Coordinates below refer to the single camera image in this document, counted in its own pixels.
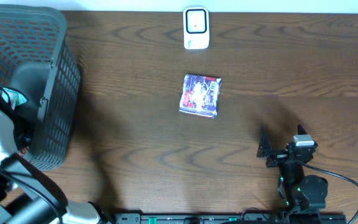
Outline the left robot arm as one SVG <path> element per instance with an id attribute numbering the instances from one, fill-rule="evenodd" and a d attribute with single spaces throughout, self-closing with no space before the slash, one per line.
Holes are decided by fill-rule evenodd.
<path id="1" fill-rule="evenodd" d="M 60 187 L 21 155 L 30 122 L 16 114 L 27 98 L 0 87 L 0 223 L 114 223 L 92 202 L 67 199 Z"/>

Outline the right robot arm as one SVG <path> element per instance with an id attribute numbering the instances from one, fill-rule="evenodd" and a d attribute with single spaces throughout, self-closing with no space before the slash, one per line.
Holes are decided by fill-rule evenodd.
<path id="1" fill-rule="evenodd" d="M 302 125 L 297 129 L 298 134 L 285 149 L 274 149 L 263 129 L 257 157 L 266 159 L 266 167 L 279 169 L 278 192 L 291 209 L 299 213 L 318 211 L 326 207 L 328 181 L 317 175 L 305 175 L 303 168 L 313 159 L 318 144 Z"/>

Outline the white barcode scanner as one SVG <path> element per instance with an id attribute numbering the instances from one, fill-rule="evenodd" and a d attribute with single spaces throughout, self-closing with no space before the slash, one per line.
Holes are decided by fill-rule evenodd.
<path id="1" fill-rule="evenodd" d="M 209 47 L 209 11 L 205 7 L 188 7 L 183 11 L 183 41 L 187 50 Z"/>

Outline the teal snack packet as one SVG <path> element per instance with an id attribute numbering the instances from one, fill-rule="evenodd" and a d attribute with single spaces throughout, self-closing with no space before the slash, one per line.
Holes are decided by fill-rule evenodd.
<path id="1" fill-rule="evenodd" d="M 28 98 L 24 94 L 10 88 L 3 88 L 1 90 L 1 96 L 13 110 L 15 110 L 16 106 L 20 106 L 28 102 Z"/>

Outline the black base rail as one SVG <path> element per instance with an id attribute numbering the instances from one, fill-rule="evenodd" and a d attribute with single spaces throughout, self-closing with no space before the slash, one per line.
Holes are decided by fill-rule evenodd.
<path id="1" fill-rule="evenodd" d="M 250 212 L 241 214 L 139 214 L 139 213 L 116 213 L 113 215 L 117 224 L 346 224 L 344 215 L 318 215 L 301 214 L 291 215 L 288 218 L 271 216 L 267 213 Z"/>

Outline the purple white snack package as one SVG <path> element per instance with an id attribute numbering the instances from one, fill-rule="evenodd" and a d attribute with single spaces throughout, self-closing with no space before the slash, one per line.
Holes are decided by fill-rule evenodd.
<path id="1" fill-rule="evenodd" d="M 179 111 L 182 113 L 215 118 L 222 79 L 186 74 L 183 81 Z"/>

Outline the grey plastic shopping basket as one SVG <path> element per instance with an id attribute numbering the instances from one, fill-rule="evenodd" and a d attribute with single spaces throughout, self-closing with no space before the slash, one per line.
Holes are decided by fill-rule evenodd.
<path id="1" fill-rule="evenodd" d="M 24 157 L 40 170 L 65 159 L 80 89 L 66 31 L 56 9 L 0 4 L 0 86 L 28 99 L 16 111 L 34 130 Z"/>

